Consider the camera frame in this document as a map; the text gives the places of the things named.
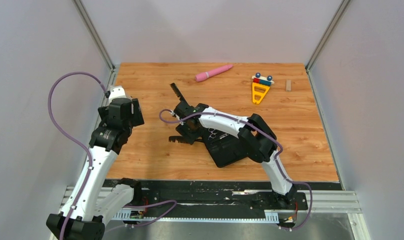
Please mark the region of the silver thinning scissors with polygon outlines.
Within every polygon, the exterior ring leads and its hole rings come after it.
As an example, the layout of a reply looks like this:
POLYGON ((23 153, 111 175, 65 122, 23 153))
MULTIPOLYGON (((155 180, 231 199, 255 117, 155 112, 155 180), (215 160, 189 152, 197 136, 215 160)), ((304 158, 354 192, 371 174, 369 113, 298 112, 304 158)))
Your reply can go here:
POLYGON ((228 134, 222 131, 219 131, 217 129, 214 128, 208 128, 208 139, 209 140, 221 140, 225 137, 227 137, 228 134))

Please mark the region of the black zip tool case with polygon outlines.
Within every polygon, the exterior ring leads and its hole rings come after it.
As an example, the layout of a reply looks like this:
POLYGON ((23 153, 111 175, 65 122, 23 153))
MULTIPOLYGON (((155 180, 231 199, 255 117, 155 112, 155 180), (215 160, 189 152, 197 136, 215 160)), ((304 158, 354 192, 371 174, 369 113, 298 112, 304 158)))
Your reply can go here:
POLYGON ((203 143, 218 168, 224 168, 248 157, 239 139, 228 134, 223 139, 208 139, 208 128, 202 134, 203 143))

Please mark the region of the black barber comb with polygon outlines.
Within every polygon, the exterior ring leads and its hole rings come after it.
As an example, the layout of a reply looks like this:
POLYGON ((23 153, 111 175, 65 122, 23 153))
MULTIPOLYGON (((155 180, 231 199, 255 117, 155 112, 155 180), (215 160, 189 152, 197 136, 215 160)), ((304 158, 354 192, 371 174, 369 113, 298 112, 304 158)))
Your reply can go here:
POLYGON ((174 82, 170 84, 170 87, 173 90, 173 92, 175 93, 175 95, 178 97, 180 102, 184 102, 187 104, 185 97, 183 96, 183 94, 181 93, 181 91, 179 90, 179 88, 177 87, 177 85, 174 82))

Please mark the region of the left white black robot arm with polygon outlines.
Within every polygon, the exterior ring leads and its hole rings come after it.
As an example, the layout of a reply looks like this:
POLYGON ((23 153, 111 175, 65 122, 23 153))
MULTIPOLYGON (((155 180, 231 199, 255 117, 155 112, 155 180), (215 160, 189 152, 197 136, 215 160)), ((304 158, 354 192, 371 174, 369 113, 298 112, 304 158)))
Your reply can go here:
POLYGON ((144 124, 139 100, 122 86, 110 89, 108 104, 100 107, 99 126, 92 132, 87 159, 71 196, 59 213, 51 213, 46 226, 59 240, 101 240, 106 226, 122 207, 143 201, 141 183, 124 178, 101 201, 103 183, 112 164, 132 135, 144 124))

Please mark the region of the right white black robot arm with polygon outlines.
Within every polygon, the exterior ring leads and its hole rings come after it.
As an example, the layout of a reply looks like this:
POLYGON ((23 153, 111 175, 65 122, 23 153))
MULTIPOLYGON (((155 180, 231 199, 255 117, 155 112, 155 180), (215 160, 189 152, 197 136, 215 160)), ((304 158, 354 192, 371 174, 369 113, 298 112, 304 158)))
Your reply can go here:
POLYGON ((190 145, 204 143, 218 168, 245 158, 260 163, 276 193, 276 204, 288 209, 295 203, 296 188, 277 155, 277 137, 260 115, 237 116, 203 103, 194 107, 185 101, 170 113, 180 121, 176 127, 180 136, 170 140, 190 145))

